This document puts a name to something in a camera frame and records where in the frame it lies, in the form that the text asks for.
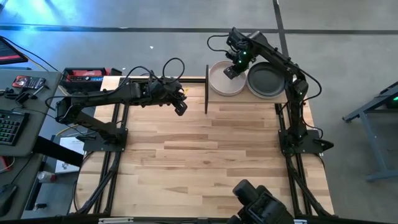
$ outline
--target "desk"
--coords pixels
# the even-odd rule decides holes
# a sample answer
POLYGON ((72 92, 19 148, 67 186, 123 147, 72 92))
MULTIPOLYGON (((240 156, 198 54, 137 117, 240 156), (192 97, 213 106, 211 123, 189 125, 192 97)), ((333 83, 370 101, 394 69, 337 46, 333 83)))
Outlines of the desk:
MULTIPOLYGON (((61 74, 58 72, 37 72, 27 70, 0 70, 0 89, 11 87, 12 82, 18 75, 27 75, 31 77, 41 77, 46 79, 46 85, 49 90, 42 90, 36 100, 28 100, 24 105, 28 109, 41 111, 47 114, 48 108, 44 104, 44 100, 55 94, 58 83, 61 79, 61 74)), ((5 99, 3 96, 0 97, 0 105, 3 110, 11 110, 18 105, 13 100, 5 99)), ((12 166, 10 172, 0 174, 0 186, 9 184, 20 169, 26 164, 28 156, 32 151, 39 131, 43 125, 45 115, 34 111, 25 111, 30 113, 29 121, 25 126, 25 130, 21 134, 17 145, 14 147, 0 145, 0 155, 2 156, 20 156, 16 157, 15 163, 12 166)), ((12 208, 8 214, 4 217, 0 217, 0 220, 13 220, 20 219, 22 212, 24 211, 27 198, 29 196, 32 184, 36 179, 37 171, 43 161, 43 155, 33 154, 31 155, 29 164, 25 167, 24 171, 21 172, 19 177, 16 179, 15 184, 18 186, 16 195, 12 203, 12 208)))
MULTIPOLYGON (((119 77, 105 77, 101 88, 112 90, 118 83, 119 77)), ((205 114, 205 84, 183 87, 188 96, 183 116, 177 116, 172 106, 130 107, 112 216, 229 218, 241 208, 232 189, 242 179, 265 185, 292 212, 275 102, 209 103, 205 114)), ((113 108, 98 106, 95 118, 110 122, 113 108)), ((304 113, 312 124, 308 106, 304 113)), ((79 207, 98 185, 103 157, 95 152, 81 169, 79 207)), ((321 161, 306 154, 302 159, 309 189, 333 213, 321 161)), ((104 192, 102 205, 108 189, 104 192)))

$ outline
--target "keyboard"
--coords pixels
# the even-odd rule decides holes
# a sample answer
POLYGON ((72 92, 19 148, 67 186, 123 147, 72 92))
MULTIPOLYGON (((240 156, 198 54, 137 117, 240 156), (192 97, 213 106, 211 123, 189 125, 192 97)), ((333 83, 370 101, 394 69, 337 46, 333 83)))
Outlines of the keyboard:
POLYGON ((0 110, 0 145, 15 146, 28 119, 29 113, 0 110))

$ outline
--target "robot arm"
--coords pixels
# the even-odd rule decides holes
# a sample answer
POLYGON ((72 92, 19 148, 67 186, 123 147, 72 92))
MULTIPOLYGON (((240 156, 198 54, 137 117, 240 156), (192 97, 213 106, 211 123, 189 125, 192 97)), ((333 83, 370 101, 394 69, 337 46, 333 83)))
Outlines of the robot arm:
POLYGON ((284 74, 285 92, 287 101, 290 103, 292 115, 292 123, 288 129, 289 137, 287 140, 291 145, 299 145, 307 135, 307 128, 303 122, 302 114, 303 100, 308 90, 304 71, 297 64, 294 64, 290 57, 282 55, 278 52, 278 48, 271 46, 267 38, 259 31, 245 36, 236 28, 233 28, 226 43, 234 49, 226 54, 234 63, 234 65, 224 70, 224 74, 230 79, 248 69, 249 63, 255 62, 258 55, 268 60, 284 74))
POLYGON ((125 135, 123 130, 114 123, 103 123, 82 112, 83 108, 92 106, 112 105, 122 103, 127 106, 173 105, 175 112, 182 116, 188 106, 184 103, 187 98, 181 92, 182 86, 178 80, 161 77, 152 81, 122 83, 115 90, 77 93, 66 96, 57 103, 56 121, 62 124, 79 124, 98 134, 104 144, 117 143, 125 135))

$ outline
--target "wooden table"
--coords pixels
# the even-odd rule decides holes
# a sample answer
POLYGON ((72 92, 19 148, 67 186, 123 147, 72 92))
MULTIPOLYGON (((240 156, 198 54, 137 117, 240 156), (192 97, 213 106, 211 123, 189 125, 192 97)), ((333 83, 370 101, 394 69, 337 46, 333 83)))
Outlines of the wooden table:
MULTIPOLYGON (((105 77, 102 88, 111 90, 118 83, 119 77, 105 77)), ((292 213, 275 101, 210 103, 205 114, 204 83, 184 83, 183 87, 188 96, 183 116, 176 115, 172 106, 130 107, 129 136, 112 216, 229 218, 242 207, 232 193, 242 179, 254 186, 265 185, 292 213)), ((95 118, 111 121, 113 107, 97 107, 95 118)), ((306 122, 312 124, 308 106, 304 113, 306 122)), ((76 196, 79 207, 98 185, 103 157, 102 152, 94 153, 81 169, 76 196)), ((320 159, 309 154, 302 157, 309 189, 333 213, 320 159)), ((298 196, 304 211, 301 191, 298 196)))

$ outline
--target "gray floor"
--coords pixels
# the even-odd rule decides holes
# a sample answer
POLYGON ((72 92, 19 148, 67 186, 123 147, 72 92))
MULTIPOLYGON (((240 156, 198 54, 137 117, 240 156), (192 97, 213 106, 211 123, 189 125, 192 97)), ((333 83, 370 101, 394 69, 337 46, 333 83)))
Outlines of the gray floor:
MULTIPOLYGON (((398 29, 395 0, 279 0, 279 6, 285 29, 398 29)), ((0 23, 8 26, 277 28, 272 0, 9 0, 0 13, 0 23)), ((202 31, 0 30, 0 35, 27 47, 60 70, 114 67, 128 71, 143 65, 160 73, 168 58, 180 57, 186 63, 186 75, 203 76, 205 65, 223 60, 223 54, 207 49, 206 39, 211 33, 202 31)), ((266 36, 270 43, 280 46, 278 34, 266 36)), ((214 48, 225 48, 224 41, 215 39, 211 44, 214 48)), ((397 223, 398 179, 365 181, 367 174, 377 171, 368 140, 359 121, 345 124, 341 117, 397 81, 398 35, 287 34, 286 41, 293 61, 323 85, 321 96, 310 104, 315 124, 324 129, 325 139, 335 143, 324 157, 335 213, 345 218, 397 223)), ((173 63, 167 73, 173 75, 179 71, 180 65, 173 63)), ((310 82, 310 95, 317 91, 316 84, 310 82)), ((42 135, 49 138, 63 128, 47 119, 42 135)), ((398 152, 390 152, 389 158, 395 162, 398 152)), ((59 201, 68 203, 68 189, 59 191, 63 194, 59 201)), ((48 213, 65 213, 61 207, 48 213)))

